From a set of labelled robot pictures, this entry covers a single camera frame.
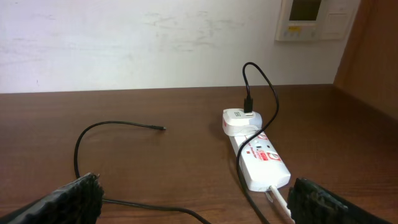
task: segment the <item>white power strip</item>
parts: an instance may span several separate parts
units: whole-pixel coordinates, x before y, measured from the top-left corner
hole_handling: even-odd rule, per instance
[[[252,134],[229,137],[235,154],[240,145],[251,136]],[[261,133],[244,147],[240,165],[249,190],[265,192],[270,190],[270,186],[279,188],[289,183],[290,172],[265,133]]]

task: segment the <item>wooden panel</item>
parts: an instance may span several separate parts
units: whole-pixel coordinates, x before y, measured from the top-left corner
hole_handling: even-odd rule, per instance
[[[292,173],[398,222],[398,123],[331,85],[278,86],[267,130]],[[90,130],[80,171],[100,173],[109,198],[190,208],[212,223],[260,223],[236,179],[222,111],[242,106],[243,87],[0,95],[0,215],[74,179],[73,149],[89,125],[125,120],[166,131],[108,125]],[[275,105],[252,88],[264,122]],[[281,189],[287,196],[288,187]],[[252,193],[271,223],[278,206]],[[198,223],[189,215],[104,205],[98,224]]]
[[[362,6],[359,14],[369,13],[368,19],[357,18],[355,26],[359,28],[353,30],[335,79],[339,88],[395,119],[398,119],[397,11],[396,0]]]

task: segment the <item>thermostat screen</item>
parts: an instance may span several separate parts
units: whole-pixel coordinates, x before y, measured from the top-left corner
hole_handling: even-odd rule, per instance
[[[322,0],[293,0],[290,21],[316,21]]]

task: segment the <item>white wall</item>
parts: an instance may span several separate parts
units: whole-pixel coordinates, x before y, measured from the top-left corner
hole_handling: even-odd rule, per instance
[[[346,40],[275,42],[280,1],[1,0],[0,92],[332,83]]]

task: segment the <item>yellow label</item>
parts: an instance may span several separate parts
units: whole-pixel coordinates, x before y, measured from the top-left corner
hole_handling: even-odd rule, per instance
[[[289,32],[301,32],[301,27],[289,27]]]

